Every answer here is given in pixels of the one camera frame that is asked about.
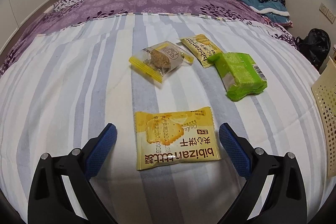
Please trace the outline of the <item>yellow bibizan biscuit packet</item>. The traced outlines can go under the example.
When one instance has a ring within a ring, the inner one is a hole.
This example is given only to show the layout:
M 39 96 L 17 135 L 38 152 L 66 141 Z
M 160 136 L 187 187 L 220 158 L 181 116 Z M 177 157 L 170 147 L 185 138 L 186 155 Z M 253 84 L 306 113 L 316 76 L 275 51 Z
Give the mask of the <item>yellow bibizan biscuit packet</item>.
M 137 170 L 221 159 L 209 106 L 192 111 L 134 115 Z

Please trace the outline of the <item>small green wafer pack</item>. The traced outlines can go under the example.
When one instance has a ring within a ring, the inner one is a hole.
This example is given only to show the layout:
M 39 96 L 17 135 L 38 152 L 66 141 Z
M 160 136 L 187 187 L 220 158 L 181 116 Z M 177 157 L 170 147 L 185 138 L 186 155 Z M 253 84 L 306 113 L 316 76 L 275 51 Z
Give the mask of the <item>small green wafer pack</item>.
M 267 87 L 267 79 L 254 59 L 247 53 L 217 53 L 208 58 L 215 65 L 226 96 L 237 102 L 245 96 L 258 95 Z

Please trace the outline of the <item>cream perforated plastic basket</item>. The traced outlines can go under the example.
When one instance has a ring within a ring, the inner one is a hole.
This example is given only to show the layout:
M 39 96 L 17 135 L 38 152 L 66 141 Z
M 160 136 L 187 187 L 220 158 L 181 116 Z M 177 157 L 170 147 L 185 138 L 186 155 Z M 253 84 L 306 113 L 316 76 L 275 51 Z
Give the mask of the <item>cream perforated plastic basket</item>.
M 311 87 L 321 116 L 326 139 L 327 178 L 335 177 L 336 67 L 330 57 L 325 70 Z

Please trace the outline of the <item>clear yellow pastry packet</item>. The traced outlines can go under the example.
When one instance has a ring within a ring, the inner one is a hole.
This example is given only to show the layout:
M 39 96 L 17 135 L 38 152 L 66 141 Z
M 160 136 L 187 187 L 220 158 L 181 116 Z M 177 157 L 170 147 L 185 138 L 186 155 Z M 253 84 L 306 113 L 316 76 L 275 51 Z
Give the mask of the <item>clear yellow pastry packet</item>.
M 192 64 L 194 57 L 172 42 L 164 41 L 142 49 L 131 56 L 129 62 L 135 69 L 161 84 L 165 75 L 183 62 Z

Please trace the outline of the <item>striped white blue sheet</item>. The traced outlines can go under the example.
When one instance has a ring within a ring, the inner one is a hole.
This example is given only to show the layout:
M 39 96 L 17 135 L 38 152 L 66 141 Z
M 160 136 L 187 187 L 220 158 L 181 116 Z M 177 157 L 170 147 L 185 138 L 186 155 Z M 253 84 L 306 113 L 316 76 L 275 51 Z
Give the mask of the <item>striped white blue sheet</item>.
M 161 84 L 131 69 L 129 58 L 166 40 L 204 34 L 224 52 L 252 56 L 267 78 L 257 96 L 232 102 L 213 67 L 182 65 Z M 319 73 L 279 31 L 258 22 L 189 15 L 127 15 L 38 35 L 1 77 L 1 190 L 27 219 L 41 154 L 68 154 L 106 124 L 117 142 L 91 183 L 119 223 L 217 223 L 244 184 L 225 153 L 219 161 L 136 169 L 134 113 L 209 106 L 272 155 L 293 152 L 313 217 L 335 186 L 326 177 L 321 117 L 311 92 Z

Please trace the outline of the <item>black backpack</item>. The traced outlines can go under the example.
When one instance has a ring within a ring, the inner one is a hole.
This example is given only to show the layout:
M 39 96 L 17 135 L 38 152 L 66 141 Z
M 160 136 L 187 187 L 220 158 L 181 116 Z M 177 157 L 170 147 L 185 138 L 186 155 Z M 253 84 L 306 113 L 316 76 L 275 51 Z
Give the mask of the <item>black backpack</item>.
M 319 70 L 329 54 L 331 41 L 326 31 L 314 28 L 304 39 L 298 36 L 295 39 L 295 46 L 315 69 Z

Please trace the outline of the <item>blue folded blanket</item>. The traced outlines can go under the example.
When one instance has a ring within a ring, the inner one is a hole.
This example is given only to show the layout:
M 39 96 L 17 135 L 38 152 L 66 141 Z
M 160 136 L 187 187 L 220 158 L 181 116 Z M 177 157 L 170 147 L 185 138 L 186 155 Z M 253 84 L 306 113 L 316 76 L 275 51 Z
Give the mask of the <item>blue folded blanket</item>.
M 280 1 L 238 0 L 259 15 L 266 16 L 272 22 L 282 26 L 291 26 L 290 14 Z

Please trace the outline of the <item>purple floral bed sheet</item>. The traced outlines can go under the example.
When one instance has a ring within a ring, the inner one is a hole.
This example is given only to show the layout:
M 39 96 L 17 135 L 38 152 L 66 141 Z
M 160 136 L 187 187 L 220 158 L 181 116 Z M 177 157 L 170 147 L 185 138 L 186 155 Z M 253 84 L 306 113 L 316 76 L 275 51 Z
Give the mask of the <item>purple floral bed sheet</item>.
M 238 0 L 59 0 L 25 28 L 1 61 L 1 73 L 18 61 L 39 34 L 51 34 L 90 20 L 135 13 L 194 14 L 247 23 L 256 21 L 276 28 L 275 38 L 294 45 L 293 35 L 284 27 Z

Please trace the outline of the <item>wall power socket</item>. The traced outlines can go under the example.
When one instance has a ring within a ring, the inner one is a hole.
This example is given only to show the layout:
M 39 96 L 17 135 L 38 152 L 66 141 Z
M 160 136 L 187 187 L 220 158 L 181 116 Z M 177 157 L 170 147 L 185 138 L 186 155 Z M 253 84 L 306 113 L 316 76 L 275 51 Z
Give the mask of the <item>wall power socket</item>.
M 323 13 L 324 16 L 331 22 L 331 24 L 335 21 L 335 14 L 333 14 L 326 5 L 323 3 L 320 4 L 319 11 Z

